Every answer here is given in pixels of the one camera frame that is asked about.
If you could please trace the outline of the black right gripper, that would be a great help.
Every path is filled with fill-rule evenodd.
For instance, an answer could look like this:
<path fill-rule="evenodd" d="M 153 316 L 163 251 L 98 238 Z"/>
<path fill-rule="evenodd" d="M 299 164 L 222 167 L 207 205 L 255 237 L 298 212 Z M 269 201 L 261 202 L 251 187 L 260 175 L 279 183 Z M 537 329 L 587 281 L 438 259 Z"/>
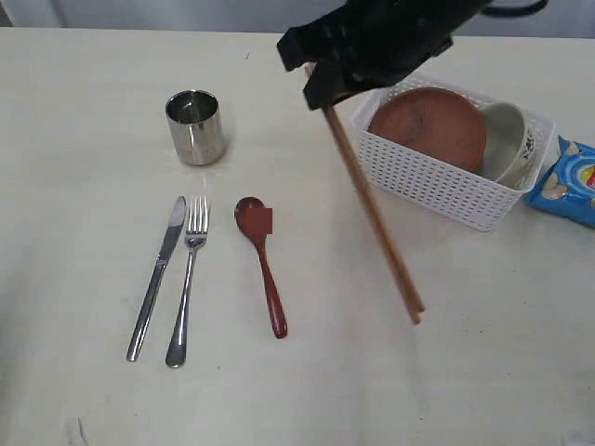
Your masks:
<path fill-rule="evenodd" d="M 308 63 L 303 94 L 311 111 L 400 82 L 453 44 L 486 1 L 348 1 L 289 28 L 277 43 L 287 72 Z"/>

